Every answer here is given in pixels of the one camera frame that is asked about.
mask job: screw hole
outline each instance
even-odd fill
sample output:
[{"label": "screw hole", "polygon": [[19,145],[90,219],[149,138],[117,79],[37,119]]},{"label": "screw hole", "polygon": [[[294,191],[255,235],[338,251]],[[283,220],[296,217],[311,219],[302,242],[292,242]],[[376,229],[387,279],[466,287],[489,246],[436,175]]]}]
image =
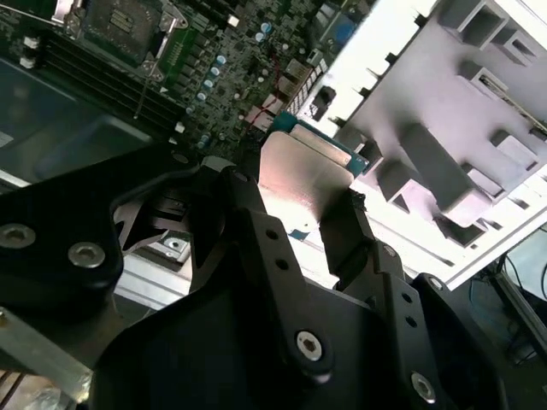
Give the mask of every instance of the screw hole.
[{"label": "screw hole", "polygon": [[85,261],[91,261],[93,258],[97,256],[97,252],[95,252],[91,248],[82,248],[77,251],[77,254],[82,258],[82,260]]},{"label": "screw hole", "polygon": [[418,327],[418,324],[414,320],[414,318],[407,316],[406,318],[407,323],[410,325],[410,327]]},{"label": "screw hole", "polygon": [[431,391],[429,390],[429,387],[427,387],[427,384],[425,384],[424,382],[419,381],[417,383],[417,385],[418,385],[418,391],[421,395],[430,395],[431,394]]},{"label": "screw hole", "polygon": [[282,271],[286,271],[289,269],[289,264],[287,263],[287,261],[283,259],[276,260],[275,265],[277,265],[277,267],[281,269]]},{"label": "screw hole", "polygon": [[16,228],[8,230],[4,235],[6,239],[14,242],[23,242],[26,239],[25,232]]},{"label": "screw hole", "polygon": [[407,302],[407,303],[412,303],[412,298],[407,295],[406,293],[403,293],[403,299]]},{"label": "screw hole", "polygon": [[277,239],[279,239],[279,235],[278,235],[276,232],[272,231],[271,229],[268,229],[268,230],[266,231],[266,235],[267,235],[270,239],[273,239],[274,241],[277,240]]}]

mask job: metal plate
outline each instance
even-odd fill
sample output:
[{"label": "metal plate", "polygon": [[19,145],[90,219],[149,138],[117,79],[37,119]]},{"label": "metal plate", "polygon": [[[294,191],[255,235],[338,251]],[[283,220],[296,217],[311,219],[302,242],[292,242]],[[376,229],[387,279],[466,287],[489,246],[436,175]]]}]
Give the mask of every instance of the metal plate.
[{"label": "metal plate", "polygon": [[274,132],[262,147],[262,198],[287,231],[312,231],[352,182],[349,171],[284,132]]}]

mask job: motherboard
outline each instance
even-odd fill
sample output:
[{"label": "motherboard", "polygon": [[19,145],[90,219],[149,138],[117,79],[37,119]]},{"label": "motherboard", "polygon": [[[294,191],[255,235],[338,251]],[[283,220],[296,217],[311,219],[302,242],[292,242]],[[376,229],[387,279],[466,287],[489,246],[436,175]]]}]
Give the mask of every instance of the motherboard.
[{"label": "motherboard", "polygon": [[364,0],[0,3],[2,58],[157,140],[231,161],[298,109],[370,10]]}]

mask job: microchip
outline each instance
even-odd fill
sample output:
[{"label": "microchip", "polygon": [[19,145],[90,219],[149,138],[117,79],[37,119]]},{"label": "microchip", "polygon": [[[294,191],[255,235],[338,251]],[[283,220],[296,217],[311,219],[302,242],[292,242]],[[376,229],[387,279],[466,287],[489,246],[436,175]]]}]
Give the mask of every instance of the microchip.
[{"label": "microchip", "polygon": [[311,70],[304,66],[301,62],[296,59],[292,59],[285,72],[292,76],[292,78],[297,80],[303,80],[308,77],[308,74]]},{"label": "microchip", "polygon": [[83,25],[84,38],[138,67],[152,45],[161,18],[159,0],[91,0]]}]

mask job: bolt head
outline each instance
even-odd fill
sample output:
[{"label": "bolt head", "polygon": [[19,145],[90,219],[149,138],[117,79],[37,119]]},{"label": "bolt head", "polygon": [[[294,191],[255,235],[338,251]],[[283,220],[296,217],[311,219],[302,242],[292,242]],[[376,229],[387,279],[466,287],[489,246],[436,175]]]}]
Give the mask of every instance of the bolt head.
[{"label": "bolt head", "polygon": [[318,361],[323,355],[323,347],[319,339],[309,331],[301,331],[297,334],[298,350],[311,361]]},{"label": "bolt head", "polygon": [[21,224],[7,224],[0,227],[0,246],[8,249],[23,249],[36,241],[36,233]]},{"label": "bolt head", "polygon": [[68,259],[76,267],[92,269],[99,267],[106,259],[103,248],[91,242],[80,242],[68,250]]},{"label": "bolt head", "polygon": [[412,387],[414,388],[415,392],[418,393],[418,395],[425,402],[433,404],[437,400],[433,386],[431,386],[429,380],[427,380],[424,376],[422,376],[418,372],[412,372],[412,375],[410,376],[410,381],[412,382]]}]

